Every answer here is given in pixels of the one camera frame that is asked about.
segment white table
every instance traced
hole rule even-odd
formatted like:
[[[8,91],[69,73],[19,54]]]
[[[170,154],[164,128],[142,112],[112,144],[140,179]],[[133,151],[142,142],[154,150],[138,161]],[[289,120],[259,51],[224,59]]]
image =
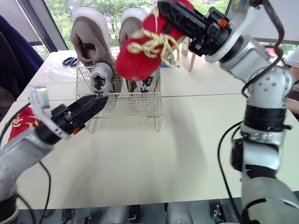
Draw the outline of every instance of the white table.
[[[74,50],[61,50],[58,52],[52,52],[31,79],[24,91],[17,98],[17,101],[28,101],[31,85],[46,86],[50,100],[76,99],[75,75],[71,81],[67,81],[63,74],[63,70],[61,70],[60,77],[58,74],[54,73],[53,70],[51,70],[53,67],[63,67],[62,61],[71,56],[77,57]],[[70,68],[68,66],[65,67],[65,69],[73,70],[74,74],[76,73],[76,67]]]
[[[51,101],[52,108],[72,101]],[[15,102],[0,128],[25,101]],[[220,137],[244,116],[239,95],[163,98],[163,124],[158,133],[85,130],[62,140],[43,159],[53,187],[49,209],[100,207],[226,198],[217,163]],[[287,113],[288,131],[278,178],[299,190],[299,123]],[[230,136],[221,158],[234,197],[241,195],[240,173],[229,164]],[[34,209],[44,207],[48,180],[39,165],[18,180],[19,191]]]
[[[188,72],[192,54],[181,56],[180,68],[161,68],[162,96],[202,96],[239,94],[244,83],[219,67],[196,57]]]
[[[50,100],[76,99],[76,82],[66,81],[61,72],[59,76],[52,74],[55,81],[45,82],[45,76],[51,76],[51,66],[62,66],[62,61],[70,56],[76,56],[74,50],[53,52],[45,60],[38,72],[30,81],[17,101],[27,101],[31,85],[42,85],[48,89]],[[188,72],[189,62],[185,56],[181,56],[180,68],[161,68],[162,96],[199,96],[199,95],[223,95],[239,94],[243,83],[230,74],[223,71],[218,63],[210,64],[204,57],[196,57],[192,72]]]

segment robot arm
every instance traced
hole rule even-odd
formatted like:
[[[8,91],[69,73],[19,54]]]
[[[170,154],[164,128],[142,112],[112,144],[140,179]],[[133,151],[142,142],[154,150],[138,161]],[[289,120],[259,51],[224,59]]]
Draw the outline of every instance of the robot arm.
[[[50,153],[62,138],[69,139],[72,133],[84,128],[84,123],[100,112],[107,100],[108,97],[85,96],[68,107],[56,107],[50,119],[44,110],[50,107],[45,88],[31,92],[31,106],[41,123],[34,129],[26,129],[0,151],[0,224],[14,223],[17,219],[16,181],[22,172]]]
[[[284,120],[292,76],[270,63],[265,48],[252,37],[241,35],[263,2],[271,20],[280,21],[272,15],[275,13],[268,1],[238,2],[231,21],[215,8],[210,8],[204,16],[171,0],[159,1],[158,7],[171,25],[191,38],[189,49],[192,52],[205,55],[210,63],[219,61],[222,69],[248,86],[249,97],[240,126],[242,138],[233,141],[231,154],[232,166],[242,174],[240,221],[246,224],[296,223],[299,202],[275,177],[281,164],[285,129],[290,129]],[[278,25],[277,29],[284,34],[282,26]]]

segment scissors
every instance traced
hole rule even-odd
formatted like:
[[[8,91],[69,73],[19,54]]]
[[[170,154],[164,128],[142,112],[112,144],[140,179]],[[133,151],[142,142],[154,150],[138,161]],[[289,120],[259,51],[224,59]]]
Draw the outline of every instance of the scissors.
[[[75,57],[68,57],[66,58],[63,62],[62,62],[63,65],[69,65],[71,67],[75,67],[77,65],[77,58]]]

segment shoelace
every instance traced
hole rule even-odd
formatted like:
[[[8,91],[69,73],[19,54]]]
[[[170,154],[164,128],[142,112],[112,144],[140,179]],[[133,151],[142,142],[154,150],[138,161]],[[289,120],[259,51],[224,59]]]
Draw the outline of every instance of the shoelace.
[[[156,27],[157,27],[157,18],[159,16],[158,8],[155,8],[152,12],[155,16]],[[140,52],[144,52],[144,54],[149,58],[156,58],[157,54],[161,52],[161,61],[164,62],[168,67],[177,67],[179,64],[179,46],[178,42],[168,34],[156,34],[150,32],[148,30],[142,29],[141,30],[143,36],[151,38],[151,40],[146,41],[144,44],[138,44],[136,42],[132,42],[128,45],[127,49],[132,54],[139,54]],[[175,49],[177,50],[177,59],[175,59],[174,52],[172,47],[169,44],[169,41],[173,43]],[[160,49],[155,49],[155,47],[163,45],[162,51]],[[170,64],[167,60],[168,54],[171,54],[171,58],[173,64]]]

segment wire rack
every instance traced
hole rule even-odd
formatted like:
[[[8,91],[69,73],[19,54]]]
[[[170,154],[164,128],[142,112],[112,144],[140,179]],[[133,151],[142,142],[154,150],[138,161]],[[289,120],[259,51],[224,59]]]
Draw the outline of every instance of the wire rack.
[[[112,48],[117,57],[118,48]],[[90,87],[92,67],[77,65],[76,99],[94,94]],[[154,92],[134,92],[136,83],[125,80],[114,73],[113,92],[108,94],[105,108],[86,123],[86,129],[93,133],[104,129],[148,129],[158,132],[162,122],[162,98],[160,79]]]

